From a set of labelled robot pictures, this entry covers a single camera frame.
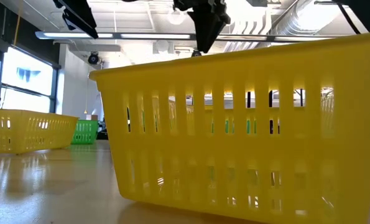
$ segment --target security camera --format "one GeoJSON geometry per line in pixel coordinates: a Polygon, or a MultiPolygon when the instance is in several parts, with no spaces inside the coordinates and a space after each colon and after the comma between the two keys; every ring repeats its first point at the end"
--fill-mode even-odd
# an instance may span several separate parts
{"type": "Polygon", "coordinates": [[[100,63],[99,53],[91,52],[90,57],[88,58],[88,63],[91,65],[97,65],[100,63]]]}
{"type": "Polygon", "coordinates": [[[202,54],[200,53],[200,51],[198,51],[197,49],[195,49],[192,53],[192,57],[198,57],[198,56],[202,56],[202,54]]]}

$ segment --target ceiling light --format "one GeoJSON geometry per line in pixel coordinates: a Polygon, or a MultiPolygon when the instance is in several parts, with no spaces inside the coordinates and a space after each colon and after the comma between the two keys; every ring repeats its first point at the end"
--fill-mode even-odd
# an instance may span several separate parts
{"type": "MultiPolygon", "coordinates": [[[[79,33],[79,32],[61,32],[61,33],[44,33],[44,36],[46,37],[52,37],[52,38],[91,38],[86,33],[79,33]]],[[[113,38],[113,34],[98,34],[99,38],[113,38]]]]}
{"type": "Polygon", "coordinates": [[[84,37],[89,37],[88,34],[85,33],[44,33],[46,37],[65,37],[65,38],[84,38],[84,37]]]}
{"type": "Polygon", "coordinates": [[[253,41],[264,41],[266,36],[255,36],[255,35],[219,35],[217,40],[230,40],[230,41],[242,41],[242,40],[253,40],[253,41]]]}
{"type": "Polygon", "coordinates": [[[123,39],[190,39],[189,34],[121,34],[123,39]]]}
{"type": "Polygon", "coordinates": [[[314,37],[314,36],[308,36],[308,37],[297,37],[297,36],[278,36],[275,38],[276,41],[297,41],[297,42],[303,42],[303,41],[315,41],[315,40],[326,40],[331,39],[332,37],[314,37]]]}

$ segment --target table surface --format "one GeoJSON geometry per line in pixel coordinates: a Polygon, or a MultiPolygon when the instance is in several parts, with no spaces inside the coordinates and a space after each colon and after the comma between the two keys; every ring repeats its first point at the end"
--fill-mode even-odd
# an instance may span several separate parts
{"type": "Polygon", "coordinates": [[[0,155],[0,223],[254,222],[122,198],[109,144],[97,141],[90,146],[0,155]]]}

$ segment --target plastic basket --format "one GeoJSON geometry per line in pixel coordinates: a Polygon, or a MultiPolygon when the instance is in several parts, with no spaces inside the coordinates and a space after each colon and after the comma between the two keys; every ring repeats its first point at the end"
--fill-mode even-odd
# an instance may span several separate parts
{"type": "Polygon", "coordinates": [[[98,128],[98,121],[78,120],[72,144],[93,144],[98,128]]]}
{"type": "Polygon", "coordinates": [[[0,153],[20,154],[70,145],[78,118],[24,110],[0,110],[0,153]]]}
{"type": "Polygon", "coordinates": [[[370,34],[101,70],[90,78],[103,97],[123,197],[264,223],[367,222],[370,34]],[[300,88],[305,106],[294,107],[300,88]],[[269,90],[279,90],[278,108],[269,107],[269,90]],[[232,110],[224,108],[229,91],[232,110]],[[248,91],[255,108],[245,107],[248,91]],[[213,96],[210,111],[206,93],[213,96]],[[230,119],[234,130],[226,132],[230,119]]]}

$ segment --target cable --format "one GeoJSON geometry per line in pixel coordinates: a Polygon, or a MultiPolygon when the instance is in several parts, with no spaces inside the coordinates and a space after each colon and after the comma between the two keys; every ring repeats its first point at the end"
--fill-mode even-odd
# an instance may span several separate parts
{"type": "Polygon", "coordinates": [[[89,86],[89,78],[86,79],[86,92],[85,92],[85,110],[84,114],[88,114],[88,86],[89,86]]]}
{"type": "Polygon", "coordinates": [[[17,15],[17,24],[16,24],[15,39],[13,41],[13,46],[16,46],[17,33],[19,31],[19,24],[21,23],[22,11],[23,11],[23,0],[21,0],[21,5],[19,6],[19,14],[17,15]]]}
{"type": "Polygon", "coordinates": [[[358,28],[356,28],[356,26],[354,25],[354,23],[352,22],[351,18],[349,17],[348,13],[345,11],[344,7],[338,3],[337,4],[338,7],[340,8],[342,14],[344,15],[346,21],[348,22],[348,24],[351,26],[352,30],[354,31],[355,34],[360,34],[360,31],[358,30],[358,28]]]}

